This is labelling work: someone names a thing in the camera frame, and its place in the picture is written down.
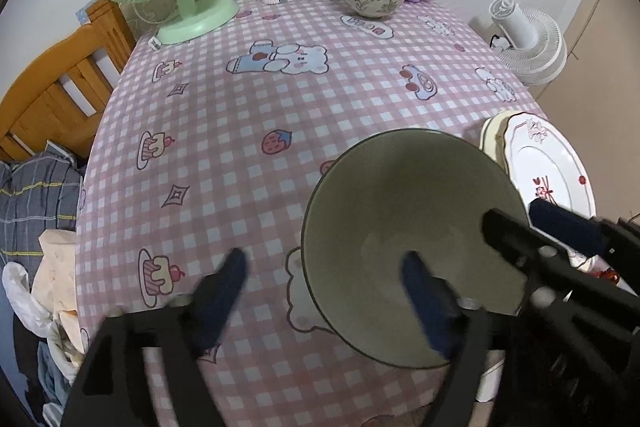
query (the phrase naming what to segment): white plastic bag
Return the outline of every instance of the white plastic bag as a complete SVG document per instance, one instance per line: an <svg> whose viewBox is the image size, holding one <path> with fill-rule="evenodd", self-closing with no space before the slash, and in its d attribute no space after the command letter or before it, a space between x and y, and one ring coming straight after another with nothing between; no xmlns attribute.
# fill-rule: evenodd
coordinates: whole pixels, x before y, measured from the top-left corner
<svg viewBox="0 0 640 427"><path fill-rule="evenodd" d="M74 347L59 322L53 322L49 328L47 346L60 373L70 383L74 383L84 355Z"/></svg>
<svg viewBox="0 0 640 427"><path fill-rule="evenodd" d="M18 263L7 263L2 270L2 285L11 308L14 309L24 327L46 339L52 324L52 316L31 297L29 276L24 266Z"/></svg>

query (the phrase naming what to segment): chair backrest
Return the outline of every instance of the chair backrest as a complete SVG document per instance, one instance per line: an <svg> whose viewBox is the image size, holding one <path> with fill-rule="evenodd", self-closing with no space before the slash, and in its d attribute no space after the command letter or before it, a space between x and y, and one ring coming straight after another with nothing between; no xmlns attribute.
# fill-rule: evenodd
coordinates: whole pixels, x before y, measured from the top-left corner
<svg viewBox="0 0 640 427"><path fill-rule="evenodd" d="M122 73L135 41L116 3L98 0L87 9L90 24L37 57L0 102L0 160L25 160L47 140L87 157L113 90L92 57L104 48ZM87 117L60 83L71 81L95 109Z"/></svg>

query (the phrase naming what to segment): bowl rim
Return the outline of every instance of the bowl rim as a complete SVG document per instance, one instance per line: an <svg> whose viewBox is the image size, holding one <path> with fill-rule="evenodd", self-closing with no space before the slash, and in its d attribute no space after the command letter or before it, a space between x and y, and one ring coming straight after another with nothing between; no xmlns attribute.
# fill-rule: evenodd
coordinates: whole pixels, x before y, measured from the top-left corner
<svg viewBox="0 0 640 427"><path fill-rule="evenodd" d="M443 363L440 364L440 365L421 365L421 366L401 365L401 364L398 364L398 363L389 362L387 360L377 359L376 357L370 355L369 353L366 353L365 351L363 351L359 347L357 347L354 344L352 344L350 341L345 339L344 336L342 336L342 334L340 334L338 332L338 330L332 324L331 320L329 320L329 317L327 317L326 314L322 311L322 308L320 307L320 305L318 303L318 300L316 299L316 296L314 295L314 292L311 289L311 285L309 284L308 272L307 272L307 269L306 269L306 262L305 262L305 230L306 230L306 225L307 225L307 221L308 221L308 217L309 217L309 209L311 208L311 203L314 200L316 192L321 187L322 182L324 182L324 180L326 179L327 174L329 174L329 172L332 169L335 168L335 165L338 163L338 161L340 161L344 156L346 156L347 153L351 152L351 150L353 150L356 147L364 144L365 142L367 142L367 141L369 141L371 139L374 139L374 138L376 138L378 136L382 136L383 134L389 134L389 133L393 133L393 132L402 132L402 131L408 131L408 130L422 131L422 132L426 132L426 133L430 133L430 134L444 134L446 136L449 136L449 137L451 137L451 138L453 138L455 140L458 140L458 141L464 143L466 146L469 146L472 149L477 150L481 155L484 155L490 161L490 163L487 163L487 165L492 164L492 165L495 166L495 168L500 169L500 166L497 163L495 163L494 161L492 161L491 158L489 158L489 156L486 156L484 154L484 152L482 152L482 150L478 149L478 147L475 147L472 143L469 143L465 139L462 139L461 137L455 136L454 134L450 134L448 132L440 131L440 130L437 130L437 129L429 129L429 128L426 128L426 127L401 127L401 128L390 129L390 130L387 130L387 131L382 131L382 132L379 132L379 133L372 134L371 136L368 136L365 139L355 143L354 145L349 147L346 151L344 151L342 154L340 154L334 160L334 163L331 165L330 169L320 178L320 181L318 182L318 184L314 188L313 192L311 193L311 196L309 197L309 201L306 204L305 217L302 220L302 232L300 234L300 261L302 261L302 273L305 276L306 289L309 291L309 295L311 296L311 300L313 301L314 306L316 307L316 309L320 313L321 317L324 319L324 321L329 326L330 330L333 333L335 333L338 336L338 338L340 338L345 344L347 344L349 347L351 347L351 349L353 349L357 353L361 354L362 356L367 357L370 360L374 360L375 362L382 363L382 364L388 365L390 367L395 367L397 369L413 369L415 371L418 371L418 370L437 369L439 367L445 367L446 365L449 365L450 361L444 360Z"/></svg>

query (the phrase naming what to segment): table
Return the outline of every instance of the table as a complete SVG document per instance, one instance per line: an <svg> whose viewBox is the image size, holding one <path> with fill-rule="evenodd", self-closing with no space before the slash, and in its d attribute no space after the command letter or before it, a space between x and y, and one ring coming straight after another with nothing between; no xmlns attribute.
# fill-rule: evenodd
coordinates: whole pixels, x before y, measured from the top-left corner
<svg viewBox="0 0 640 427"><path fill-rule="evenodd" d="M331 161L372 134L418 126L477 143L498 111L540 108L435 4L372 22L340 1L239 3L193 41L139 42L113 91L81 196L82 333L115 306L191 291L241 247L251 276L199 362L229 425L359 426L416 409L444 369L373 362L310 305L297 250L308 199ZM158 353L145 356L160 424L176 425Z"/></svg>

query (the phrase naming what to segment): white plate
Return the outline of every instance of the white plate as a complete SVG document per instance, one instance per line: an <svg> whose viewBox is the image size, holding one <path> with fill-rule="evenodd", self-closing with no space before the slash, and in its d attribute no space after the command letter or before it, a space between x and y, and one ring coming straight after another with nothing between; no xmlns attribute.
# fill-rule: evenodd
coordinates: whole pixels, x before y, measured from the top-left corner
<svg viewBox="0 0 640 427"><path fill-rule="evenodd" d="M507 174L525 206L536 198L564 206L584 217L596 215L591 184L584 165L567 139L551 123L535 114L512 116L504 133ZM572 265L589 271L587 260L570 251Z"/></svg>

